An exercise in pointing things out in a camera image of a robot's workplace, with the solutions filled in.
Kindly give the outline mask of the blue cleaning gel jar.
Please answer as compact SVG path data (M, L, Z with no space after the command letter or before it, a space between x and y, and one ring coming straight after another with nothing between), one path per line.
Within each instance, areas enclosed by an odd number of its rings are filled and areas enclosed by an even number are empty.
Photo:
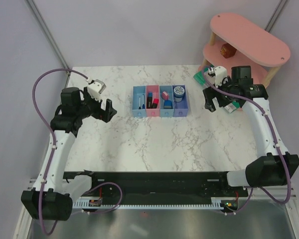
M173 88L174 101L179 103L183 100L185 95L185 88L183 86L175 86Z

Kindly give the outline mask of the purple blue bin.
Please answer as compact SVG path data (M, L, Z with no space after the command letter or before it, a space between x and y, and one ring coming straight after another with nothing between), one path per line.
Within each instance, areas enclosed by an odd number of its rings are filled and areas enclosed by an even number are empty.
M174 117L186 117L189 111L189 106L187 102L187 93L186 93L186 87L185 85L181 85L185 88L185 95L184 98L181 102L177 103L174 101Z

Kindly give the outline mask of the light blue end bin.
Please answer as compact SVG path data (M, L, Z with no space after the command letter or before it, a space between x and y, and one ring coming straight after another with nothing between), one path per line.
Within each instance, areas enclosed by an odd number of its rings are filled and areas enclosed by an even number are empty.
M145 118L147 116L146 110L138 110L139 107L139 97L141 97L142 100L142 95L145 95L146 93L146 87L145 86L134 86L133 87L133 97L132 97L132 114L136 118Z

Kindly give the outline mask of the blue pencil sharpener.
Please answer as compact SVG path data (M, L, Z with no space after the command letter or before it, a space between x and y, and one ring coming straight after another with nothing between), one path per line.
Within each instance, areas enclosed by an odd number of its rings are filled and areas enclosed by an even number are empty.
M163 108L166 109L166 110L172 109L173 108L172 101L165 100L164 103L163 103Z

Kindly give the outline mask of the blue highlighter marker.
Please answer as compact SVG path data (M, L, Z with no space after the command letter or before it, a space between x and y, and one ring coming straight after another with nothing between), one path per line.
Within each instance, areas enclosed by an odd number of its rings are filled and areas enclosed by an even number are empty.
M152 108L152 92L148 92L147 95L147 109Z

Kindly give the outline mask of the pink eraser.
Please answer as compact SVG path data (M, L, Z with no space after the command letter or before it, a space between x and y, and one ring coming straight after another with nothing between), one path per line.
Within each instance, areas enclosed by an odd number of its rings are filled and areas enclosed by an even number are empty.
M169 100L169 94L166 91L163 91L161 97L166 101Z

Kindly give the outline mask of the pink bin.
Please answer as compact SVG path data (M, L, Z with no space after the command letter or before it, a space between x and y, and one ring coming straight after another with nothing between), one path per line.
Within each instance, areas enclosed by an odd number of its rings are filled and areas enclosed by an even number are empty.
M155 98L159 99L159 105L156 109L147 109L147 95L148 92L152 92L152 100ZM158 117L160 115L160 94L159 94L159 85L147 85L146 86L146 93L145 93L145 100L146 100L146 114L147 117Z

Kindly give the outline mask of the pink highlighter marker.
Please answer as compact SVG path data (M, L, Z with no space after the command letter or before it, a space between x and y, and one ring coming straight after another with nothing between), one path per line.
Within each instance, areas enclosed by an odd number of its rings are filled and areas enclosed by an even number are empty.
M155 99L153 100L153 103L152 103L152 105L151 105L151 108L152 108L152 109L156 109L156 108L158 107L158 105L159 105L159 99L155 98Z

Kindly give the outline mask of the black capped pen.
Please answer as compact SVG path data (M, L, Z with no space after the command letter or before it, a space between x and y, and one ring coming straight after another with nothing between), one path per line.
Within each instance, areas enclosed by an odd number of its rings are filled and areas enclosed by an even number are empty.
M138 103L139 103L138 110L141 110L142 109L142 100L141 100L141 97L139 97Z

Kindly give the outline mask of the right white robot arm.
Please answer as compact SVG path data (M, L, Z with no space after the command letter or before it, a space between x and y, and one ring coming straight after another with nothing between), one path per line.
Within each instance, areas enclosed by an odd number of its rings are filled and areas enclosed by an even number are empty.
M268 187L290 185L291 177L299 166L299 157L290 154L274 124L268 94L262 84L254 84L250 66L232 68L228 76L224 67L204 67L205 74L215 82L206 81L203 90L205 108L216 110L215 102L224 108L233 102L247 114L257 148L257 159L243 170L230 171L227 179L218 183L218 190L230 196L236 187Z

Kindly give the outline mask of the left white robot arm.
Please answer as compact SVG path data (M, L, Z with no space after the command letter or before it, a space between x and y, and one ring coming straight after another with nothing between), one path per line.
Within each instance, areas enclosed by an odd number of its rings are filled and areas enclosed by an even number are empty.
M117 113L109 99L105 109L101 108L104 89L101 83L95 83L83 90L77 87L62 90L61 104L48 125L52 133L40 174L32 188L21 195L21 201L33 219L66 221L73 203L84 193L94 196L99 192L99 183L88 175L75 176L67 184L63 184L63 176L83 119L93 117L109 122Z

